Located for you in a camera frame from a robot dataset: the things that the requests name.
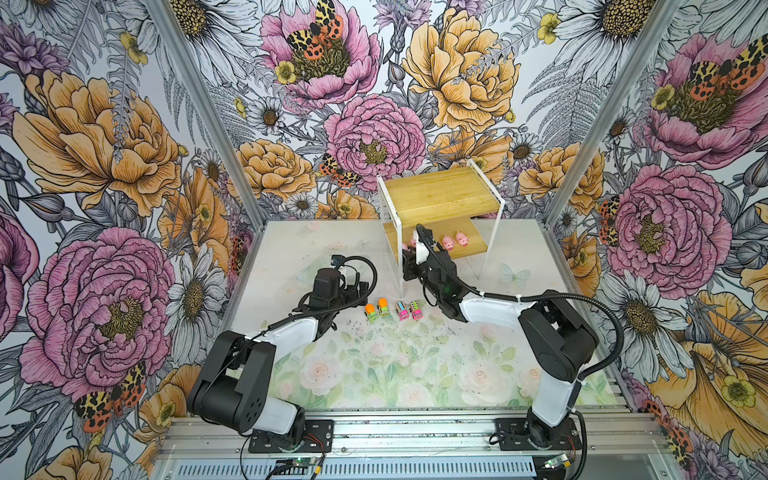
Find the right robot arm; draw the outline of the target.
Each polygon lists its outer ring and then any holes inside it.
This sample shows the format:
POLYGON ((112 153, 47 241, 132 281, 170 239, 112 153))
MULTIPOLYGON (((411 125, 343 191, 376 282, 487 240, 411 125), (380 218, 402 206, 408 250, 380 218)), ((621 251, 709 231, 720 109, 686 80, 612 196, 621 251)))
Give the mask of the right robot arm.
POLYGON ((599 344, 588 321, 574 308, 583 295, 547 290, 534 296, 510 296, 477 290, 463 282, 444 250, 419 243, 401 250, 403 279, 417 279, 425 294, 448 318, 482 323, 522 333, 541 370, 534 401, 526 419, 510 436, 534 449, 549 449, 570 432, 581 384, 592 371, 586 367, 599 344))

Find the green pink toy bus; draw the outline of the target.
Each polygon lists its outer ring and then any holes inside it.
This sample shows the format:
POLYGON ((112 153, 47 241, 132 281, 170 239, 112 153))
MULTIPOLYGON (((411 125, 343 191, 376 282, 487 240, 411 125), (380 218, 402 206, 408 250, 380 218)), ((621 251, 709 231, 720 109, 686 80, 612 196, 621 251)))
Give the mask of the green pink toy bus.
POLYGON ((412 301, 410 303, 410 314, 411 314, 411 317, 416 321, 421 320, 423 318, 421 303, 419 301, 412 301))

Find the orange green toy truck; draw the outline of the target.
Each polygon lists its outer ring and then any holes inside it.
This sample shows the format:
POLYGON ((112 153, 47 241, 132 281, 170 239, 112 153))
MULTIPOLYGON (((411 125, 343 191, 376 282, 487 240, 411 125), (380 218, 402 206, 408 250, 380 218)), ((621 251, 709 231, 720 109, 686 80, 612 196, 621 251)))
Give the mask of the orange green toy truck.
POLYGON ((365 306, 365 315, 370 323, 376 322, 379 318, 378 310, 373 304, 367 304, 365 306))
POLYGON ((384 298, 380 298, 378 300, 378 314, 381 318, 389 318, 390 317, 390 309, 388 301, 384 298))

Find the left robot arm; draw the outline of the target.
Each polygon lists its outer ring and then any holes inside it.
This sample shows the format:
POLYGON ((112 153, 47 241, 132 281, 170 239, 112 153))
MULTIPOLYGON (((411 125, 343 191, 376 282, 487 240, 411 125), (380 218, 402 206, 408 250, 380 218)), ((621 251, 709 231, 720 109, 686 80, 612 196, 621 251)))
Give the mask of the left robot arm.
POLYGON ((322 268, 286 318, 258 333, 221 333, 187 396, 187 411, 240 434, 254 430, 300 438, 303 409, 269 395, 274 365, 319 340, 340 312, 365 305, 377 280, 374 275, 365 282, 357 274, 348 284, 340 267, 322 268))

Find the blue pink toy bus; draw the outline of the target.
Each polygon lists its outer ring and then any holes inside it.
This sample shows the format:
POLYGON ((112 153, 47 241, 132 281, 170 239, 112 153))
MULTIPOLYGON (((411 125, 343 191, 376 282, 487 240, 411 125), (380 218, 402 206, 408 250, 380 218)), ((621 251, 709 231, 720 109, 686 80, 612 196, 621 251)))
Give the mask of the blue pink toy bus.
POLYGON ((401 321, 405 321, 410 318, 409 309, 402 301, 398 301, 395 305, 396 313, 401 321))

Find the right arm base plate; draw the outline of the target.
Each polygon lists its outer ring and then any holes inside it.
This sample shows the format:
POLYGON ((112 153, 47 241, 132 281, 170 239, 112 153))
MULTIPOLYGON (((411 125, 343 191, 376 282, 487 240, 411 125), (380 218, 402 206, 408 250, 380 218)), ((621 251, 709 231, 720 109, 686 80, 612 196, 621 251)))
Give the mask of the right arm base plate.
POLYGON ((497 418, 494 439, 502 451, 575 451, 582 439, 572 418, 555 427, 529 418, 497 418))

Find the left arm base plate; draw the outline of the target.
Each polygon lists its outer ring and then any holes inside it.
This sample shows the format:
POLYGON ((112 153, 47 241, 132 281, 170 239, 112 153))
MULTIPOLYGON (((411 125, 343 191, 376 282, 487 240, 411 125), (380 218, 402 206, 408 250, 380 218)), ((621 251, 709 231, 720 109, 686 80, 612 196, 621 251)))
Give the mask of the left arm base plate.
POLYGON ((250 437, 247 451, 251 454, 330 453, 334 427, 333 420, 310 419, 287 434, 257 430, 250 437))

